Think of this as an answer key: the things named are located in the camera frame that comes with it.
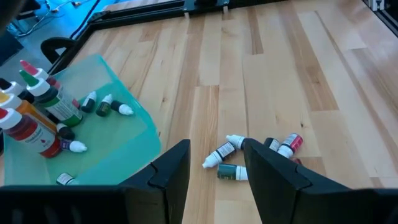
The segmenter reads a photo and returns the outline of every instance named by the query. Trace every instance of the teal plastic tray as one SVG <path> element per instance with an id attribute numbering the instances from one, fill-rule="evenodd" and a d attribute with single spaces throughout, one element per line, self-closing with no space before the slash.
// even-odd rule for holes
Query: teal plastic tray
<path id="1" fill-rule="evenodd" d="M 128 104 L 134 115 L 115 111 L 105 118 L 85 114 L 73 128 L 76 140 L 85 143 L 84 153 L 63 151 L 46 159 L 4 135 L 6 185 L 52 185 L 67 172 L 80 185 L 114 185 L 132 176 L 160 152 L 160 140 L 148 112 L 107 66 L 100 55 L 92 55 L 55 75 L 66 91 L 82 103 L 97 92 L 96 106 L 108 94 Z"/>

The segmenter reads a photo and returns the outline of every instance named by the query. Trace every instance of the dark green bottle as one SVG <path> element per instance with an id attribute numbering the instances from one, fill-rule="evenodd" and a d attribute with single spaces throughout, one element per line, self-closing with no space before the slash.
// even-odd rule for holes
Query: dark green bottle
<path id="1" fill-rule="evenodd" d="M 95 113 L 101 117 L 105 117 L 105 116 L 109 115 L 109 113 L 111 112 L 112 101 L 113 101 L 112 94 L 105 96 L 104 99 L 99 104 Z"/>

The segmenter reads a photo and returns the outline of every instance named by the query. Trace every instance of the wooden table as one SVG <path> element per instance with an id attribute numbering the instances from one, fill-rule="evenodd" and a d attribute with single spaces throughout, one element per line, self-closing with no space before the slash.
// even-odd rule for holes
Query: wooden table
<path id="1" fill-rule="evenodd" d="M 115 10 L 154 3 L 134 1 Z M 398 186 L 398 39 L 360 0 L 296 0 L 96 31 L 167 150 L 192 140 L 184 223 L 260 223 L 247 182 L 204 158 L 241 134 L 304 138 L 305 167 L 355 189 Z M 228 161 L 244 165 L 243 155 Z"/>

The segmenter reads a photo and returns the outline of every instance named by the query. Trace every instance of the green cap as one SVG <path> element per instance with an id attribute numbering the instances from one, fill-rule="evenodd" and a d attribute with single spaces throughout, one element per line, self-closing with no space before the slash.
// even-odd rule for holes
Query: green cap
<path id="1" fill-rule="evenodd" d="M 25 70 L 19 70 L 19 74 L 24 78 L 25 82 L 29 86 L 35 86 L 39 83 L 39 80 L 33 77 L 32 75 L 29 75 Z"/>

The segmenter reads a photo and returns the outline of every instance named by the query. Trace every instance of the red bottle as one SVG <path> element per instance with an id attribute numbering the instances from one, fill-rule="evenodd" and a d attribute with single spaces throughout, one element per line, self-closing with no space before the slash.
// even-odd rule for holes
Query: red bottle
<path id="1" fill-rule="evenodd" d="M 0 128 L 8 136 L 46 158 L 54 157 L 61 151 L 60 140 L 53 131 L 14 109 L 0 108 Z"/>

